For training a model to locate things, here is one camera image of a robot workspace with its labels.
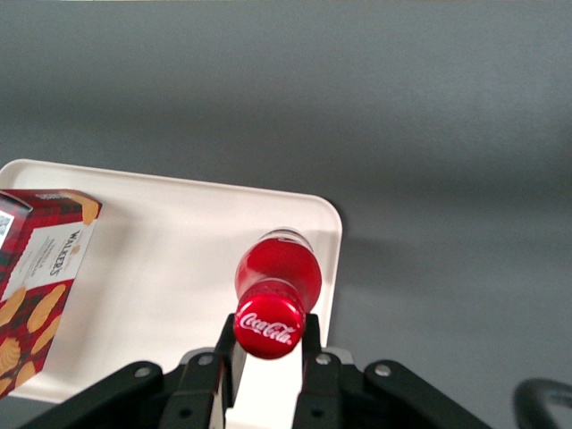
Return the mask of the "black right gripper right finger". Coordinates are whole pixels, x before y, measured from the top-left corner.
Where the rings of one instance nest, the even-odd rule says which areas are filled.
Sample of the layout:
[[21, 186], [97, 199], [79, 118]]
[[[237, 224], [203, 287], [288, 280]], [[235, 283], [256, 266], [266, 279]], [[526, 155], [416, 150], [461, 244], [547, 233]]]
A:
[[294, 428], [357, 428], [344, 371], [354, 364], [352, 354], [324, 347], [317, 315], [307, 316], [302, 341], [302, 381], [294, 411]]

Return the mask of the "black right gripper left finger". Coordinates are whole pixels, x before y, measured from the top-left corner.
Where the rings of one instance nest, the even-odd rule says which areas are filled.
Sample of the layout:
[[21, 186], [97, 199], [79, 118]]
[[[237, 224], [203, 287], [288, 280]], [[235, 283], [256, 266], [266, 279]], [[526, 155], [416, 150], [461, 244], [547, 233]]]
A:
[[224, 428], [226, 411], [233, 408], [246, 364], [246, 351], [233, 331], [230, 314], [214, 347], [184, 355], [175, 377], [176, 387], [159, 420], [161, 428]]

